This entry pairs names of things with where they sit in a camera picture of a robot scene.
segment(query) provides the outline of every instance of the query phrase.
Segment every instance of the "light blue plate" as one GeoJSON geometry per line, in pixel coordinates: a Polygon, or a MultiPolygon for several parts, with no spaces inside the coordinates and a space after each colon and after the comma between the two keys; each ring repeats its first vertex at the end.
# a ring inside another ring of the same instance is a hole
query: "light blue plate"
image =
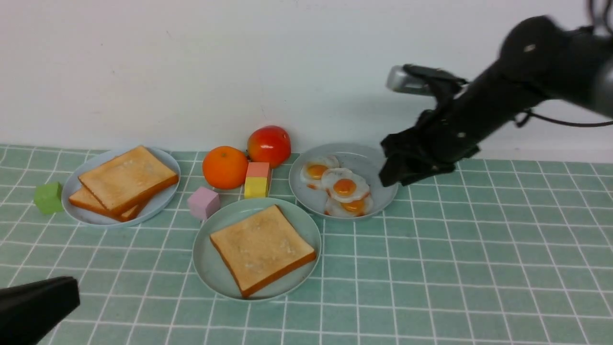
{"type": "Polygon", "coordinates": [[[268,301],[292,292],[313,273],[321,254],[321,237],[315,221],[300,207],[281,199],[256,198],[232,203],[215,212],[204,224],[194,241],[192,258],[202,282],[218,294],[237,301],[268,301]],[[248,299],[241,296],[230,270],[213,247],[209,235],[277,205],[298,234],[315,249],[317,259],[288,273],[279,280],[254,293],[248,299]]]}
{"type": "MultiPolygon", "coordinates": [[[[130,149],[121,149],[121,150],[113,150],[113,151],[104,152],[88,160],[87,162],[85,162],[83,165],[78,167],[78,169],[75,170],[75,172],[73,172],[72,175],[70,175],[70,177],[68,178],[68,180],[66,181],[62,189],[62,206],[64,206],[64,210],[66,210],[66,213],[68,213],[69,216],[71,216],[74,220],[78,222],[83,222],[87,224],[89,227],[107,228],[107,229],[126,228],[126,227],[131,227],[133,225],[142,223],[152,218],[154,215],[158,214],[161,210],[163,210],[170,203],[170,200],[172,200],[172,197],[177,192],[179,183],[176,183],[166,188],[165,190],[159,192],[156,196],[153,197],[153,199],[149,201],[147,206],[145,206],[145,208],[142,211],[140,211],[140,214],[138,217],[136,217],[133,220],[130,220],[128,222],[123,222],[123,223],[118,222],[115,219],[104,217],[103,215],[99,215],[97,213],[76,207],[72,205],[70,201],[68,201],[68,198],[72,194],[74,194],[77,190],[79,190],[82,186],[81,182],[78,179],[79,175],[89,170],[92,170],[110,161],[111,159],[119,155],[122,155],[132,149],[133,147],[131,147],[130,149]]],[[[174,171],[179,176],[179,179],[181,179],[181,168],[179,168],[179,163],[177,162],[176,159],[172,158],[171,155],[169,155],[168,153],[162,150],[154,149],[151,147],[147,147],[147,149],[158,160],[160,160],[167,167],[169,167],[172,171],[174,171]]]]}
{"type": "Polygon", "coordinates": [[[289,188],[300,204],[323,218],[350,222],[367,219],[383,211],[394,200],[398,192],[398,184],[391,185],[390,187],[383,187],[383,184],[381,184],[379,172],[383,164],[385,164],[385,155],[381,149],[377,150],[369,146],[352,143],[334,143],[318,146],[301,154],[292,164],[292,168],[289,170],[289,188]],[[369,214],[351,218],[326,215],[324,214],[326,200],[328,199],[326,192],[323,190],[313,190],[300,180],[300,172],[304,164],[314,158],[328,155],[336,156],[342,168],[348,168],[362,176],[366,183],[370,185],[370,195],[375,205],[369,214]]]}

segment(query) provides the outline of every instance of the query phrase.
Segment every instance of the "stacked blocks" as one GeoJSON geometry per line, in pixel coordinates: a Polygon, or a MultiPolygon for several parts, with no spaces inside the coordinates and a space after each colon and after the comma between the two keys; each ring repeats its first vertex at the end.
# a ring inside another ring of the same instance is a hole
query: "stacked blocks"
{"type": "Polygon", "coordinates": [[[53,182],[36,187],[34,192],[34,204],[43,214],[62,212],[62,185],[53,182]]]}
{"type": "Polygon", "coordinates": [[[245,199],[267,197],[271,175],[269,163],[250,162],[245,179],[245,199]]]}
{"type": "Polygon", "coordinates": [[[220,207],[219,194],[200,187],[188,199],[189,212],[196,218],[207,220],[220,207]]]}

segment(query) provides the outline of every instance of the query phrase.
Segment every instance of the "toast slice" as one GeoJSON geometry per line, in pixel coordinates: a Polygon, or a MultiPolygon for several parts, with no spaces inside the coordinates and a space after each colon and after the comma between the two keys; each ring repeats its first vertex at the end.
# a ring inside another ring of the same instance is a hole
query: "toast slice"
{"type": "Polygon", "coordinates": [[[243,298],[317,258],[277,205],[216,231],[210,238],[243,298]]]}
{"type": "Polygon", "coordinates": [[[179,182],[179,176],[144,146],[138,146],[79,176],[100,204],[122,214],[179,182]]]}
{"type": "Polygon", "coordinates": [[[142,203],[132,207],[126,212],[115,215],[110,213],[106,208],[104,208],[96,198],[89,192],[89,190],[85,188],[80,188],[73,195],[68,197],[68,201],[74,206],[77,206],[82,209],[86,209],[87,211],[91,211],[93,213],[97,213],[99,215],[103,215],[104,217],[108,217],[111,219],[115,219],[118,222],[127,222],[132,220],[140,214],[140,212],[145,208],[147,203],[142,203]]]}

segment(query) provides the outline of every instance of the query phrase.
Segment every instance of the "egg white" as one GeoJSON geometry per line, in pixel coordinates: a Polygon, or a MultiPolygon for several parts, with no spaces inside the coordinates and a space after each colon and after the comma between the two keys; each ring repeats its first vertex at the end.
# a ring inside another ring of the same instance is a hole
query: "egg white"
{"type": "Polygon", "coordinates": [[[307,168],[311,165],[323,165],[328,169],[334,169],[341,166],[335,156],[315,157],[308,160],[308,162],[306,162],[300,170],[300,181],[312,189],[322,189],[322,187],[321,180],[316,180],[308,174],[307,168]]]}
{"type": "Polygon", "coordinates": [[[366,183],[366,180],[347,168],[328,169],[321,176],[321,186],[331,198],[339,203],[350,203],[355,200],[361,200],[370,193],[370,186],[366,183]],[[351,195],[339,195],[334,190],[334,184],[341,179],[349,179],[356,184],[356,190],[351,193],[351,195]]]}
{"type": "Polygon", "coordinates": [[[337,200],[328,198],[328,200],[326,201],[326,206],[324,207],[324,213],[327,215],[331,215],[332,217],[360,217],[372,212],[374,205],[375,202],[373,198],[369,195],[364,198],[364,210],[360,214],[355,214],[344,209],[341,203],[339,203],[337,200]]]}

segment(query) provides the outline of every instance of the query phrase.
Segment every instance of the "white wall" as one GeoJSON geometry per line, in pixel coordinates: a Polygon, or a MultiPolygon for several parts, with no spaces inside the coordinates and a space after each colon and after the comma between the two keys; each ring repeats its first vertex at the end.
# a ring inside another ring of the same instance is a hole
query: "white wall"
{"type": "MultiPolygon", "coordinates": [[[[0,142],[243,149],[274,123],[298,152],[378,145],[434,105],[387,91],[391,66],[473,78],[514,25],[541,14],[566,28],[587,21],[579,0],[0,1],[0,142]]],[[[538,111],[603,120],[556,102],[538,111]]],[[[610,134],[534,120],[482,148],[609,160],[610,134]]]]}

